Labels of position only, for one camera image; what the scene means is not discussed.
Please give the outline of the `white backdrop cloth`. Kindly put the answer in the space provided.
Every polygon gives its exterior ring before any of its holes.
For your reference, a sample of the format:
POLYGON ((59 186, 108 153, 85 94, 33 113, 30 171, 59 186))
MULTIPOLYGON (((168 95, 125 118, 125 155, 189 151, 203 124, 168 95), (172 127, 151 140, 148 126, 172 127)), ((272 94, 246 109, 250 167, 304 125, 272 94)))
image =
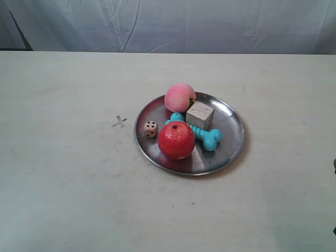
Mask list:
POLYGON ((1 48, 335 54, 335 1, 1 1, 1 48))

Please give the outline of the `round metal plate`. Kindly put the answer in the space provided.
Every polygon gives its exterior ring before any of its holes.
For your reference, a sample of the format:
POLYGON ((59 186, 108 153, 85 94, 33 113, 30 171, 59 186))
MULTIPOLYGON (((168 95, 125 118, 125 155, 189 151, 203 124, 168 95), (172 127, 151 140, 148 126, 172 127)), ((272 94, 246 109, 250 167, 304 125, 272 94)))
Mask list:
POLYGON ((232 164, 244 148, 245 127, 238 113, 227 103, 210 94, 197 92, 196 99, 214 108, 212 128, 220 130, 223 134, 214 151, 206 151, 202 142, 196 140, 190 156, 173 161, 161 153, 155 138, 145 136, 144 125, 147 121, 155 121, 158 128, 162 129, 164 123, 170 119, 172 113, 166 109, 163 96, 145 105, 135 121, 134 134, 140 151, 153 164, 168 172, 186 176, 210 174, 232 164))

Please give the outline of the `red apple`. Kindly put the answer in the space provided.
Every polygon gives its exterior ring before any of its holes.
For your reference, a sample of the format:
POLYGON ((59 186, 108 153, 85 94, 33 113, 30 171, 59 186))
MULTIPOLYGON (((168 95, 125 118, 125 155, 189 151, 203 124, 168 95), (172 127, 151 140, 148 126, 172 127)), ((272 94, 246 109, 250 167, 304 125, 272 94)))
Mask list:
POLYGON ((181 160, 194 150, 195 135, 185 122, 175 121, 163 127, 157 142, 164 156, 170 160, 181 160))

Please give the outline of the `turquoise bone toy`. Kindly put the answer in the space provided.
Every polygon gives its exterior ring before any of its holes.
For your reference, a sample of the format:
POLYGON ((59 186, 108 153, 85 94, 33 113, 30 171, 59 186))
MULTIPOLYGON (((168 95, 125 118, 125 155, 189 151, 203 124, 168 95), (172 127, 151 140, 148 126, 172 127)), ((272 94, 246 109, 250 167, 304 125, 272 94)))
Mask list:
MULTIPOLYGON (((170 116, 170 119, 165 121, 164 125, 167 125, 171 122, 182 121, 184 118, 181 113, 175 112, 170 116)), ((194 125, 187 123, 187 125, 194 132, 195 138, 203 142, 203 148, 206 151, 214 151, 217 148, 217 143, 223 138, 222 132, 218 129, 212 129, 210 131, 203 130, 194 125)))

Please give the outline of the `small wooden die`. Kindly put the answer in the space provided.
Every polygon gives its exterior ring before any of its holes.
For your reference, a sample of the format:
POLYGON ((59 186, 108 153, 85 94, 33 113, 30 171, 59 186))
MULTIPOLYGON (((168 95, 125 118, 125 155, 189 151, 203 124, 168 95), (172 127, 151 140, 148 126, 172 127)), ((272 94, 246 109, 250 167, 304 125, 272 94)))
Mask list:
POLYGON ((144 124, 144 135, 148 138, 155 138, 158 134, 158 124, 155 121, 147 121, 144 124))

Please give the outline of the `pink peach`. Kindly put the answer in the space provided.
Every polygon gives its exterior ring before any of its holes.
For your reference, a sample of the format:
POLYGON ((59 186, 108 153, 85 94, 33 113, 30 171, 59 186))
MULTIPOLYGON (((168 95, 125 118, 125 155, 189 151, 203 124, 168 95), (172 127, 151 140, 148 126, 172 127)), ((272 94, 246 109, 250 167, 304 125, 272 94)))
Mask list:
POLYGON ((164 104, 171 112, 183 113, 196 101, 194 89, 186 83, 177 83, 170 87, 164 96, 164 104))

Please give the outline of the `wooden cube block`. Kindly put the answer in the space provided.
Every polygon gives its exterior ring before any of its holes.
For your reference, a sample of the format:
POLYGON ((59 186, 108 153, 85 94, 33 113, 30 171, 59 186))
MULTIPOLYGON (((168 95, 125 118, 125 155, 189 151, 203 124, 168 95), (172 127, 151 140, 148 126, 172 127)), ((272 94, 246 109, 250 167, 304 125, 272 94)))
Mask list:
POLYGON ((186 112, 186 123, 208 131, 212 125, 214 108, 196 101, 186 112))

